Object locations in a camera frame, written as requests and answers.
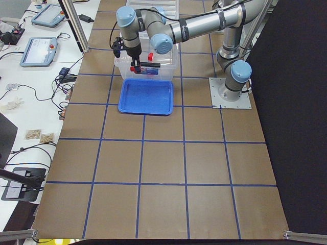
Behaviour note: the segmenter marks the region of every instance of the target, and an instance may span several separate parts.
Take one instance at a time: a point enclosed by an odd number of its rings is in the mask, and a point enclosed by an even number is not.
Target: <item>electronic device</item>
[[[60,6],[50,4],[38,13],[31,22],[35,25],[54,28],[65,18]]]
[[[56,54],[57,46],[55,37],[30,38],[20,65],[22,67],[49,66]]]
[[[32,167],[16,167],[13,172],[4,170],[18,128],[1,113],[0,125],[0,178],[8,180],[1,199],[3,201],[33,202],[37,199],[46,170]]]
[[[4,168],[14,145],[18,128],[0,113],[0,168]]]
[[[16,45],[18,41],[20,40],[22,34],[24,33],[25,29],[20,28],[20,27],[15,27],[12,29],[11,33],[10,32],[5,32],[2,33],[0,31],[0,40],[5,44],[5,45]]]

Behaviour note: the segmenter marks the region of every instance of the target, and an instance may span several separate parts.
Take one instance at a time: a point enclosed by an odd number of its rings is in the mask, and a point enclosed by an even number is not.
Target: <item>brown cardboard floor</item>
[[[179,0],[180,14],[212,1]],[[287,230],[260,121],[211,108],[223,35],[179,46],[170,116],[120,114],[123,79],[102,0],[33,228],[39,238],[282,239]]]

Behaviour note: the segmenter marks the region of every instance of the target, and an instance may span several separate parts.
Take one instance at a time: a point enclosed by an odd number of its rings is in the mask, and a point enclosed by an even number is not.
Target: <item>black backdrop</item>
[[[327,1],[279,0],[247,61],[289,230],[327,234]]]

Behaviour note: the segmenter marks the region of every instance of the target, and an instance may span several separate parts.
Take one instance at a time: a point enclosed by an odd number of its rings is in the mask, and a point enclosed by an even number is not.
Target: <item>monitor stand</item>
[[[34,202],[45,178],[44,168],[16,167],[13,172],[0,169],[0,178],[9,180],[1,197],[3,201]]]

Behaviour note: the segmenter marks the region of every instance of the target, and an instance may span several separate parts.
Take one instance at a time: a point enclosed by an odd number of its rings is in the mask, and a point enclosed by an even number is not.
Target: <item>metal plate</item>
[[[213,108],[222,109],[252,109],[251,102],[248,93],[243,93],[239,100],[235,102],[229,102],[221,98],[218,94],[218,88],[220,84],[225,82],[226,78],[209,78],[211,102]]]

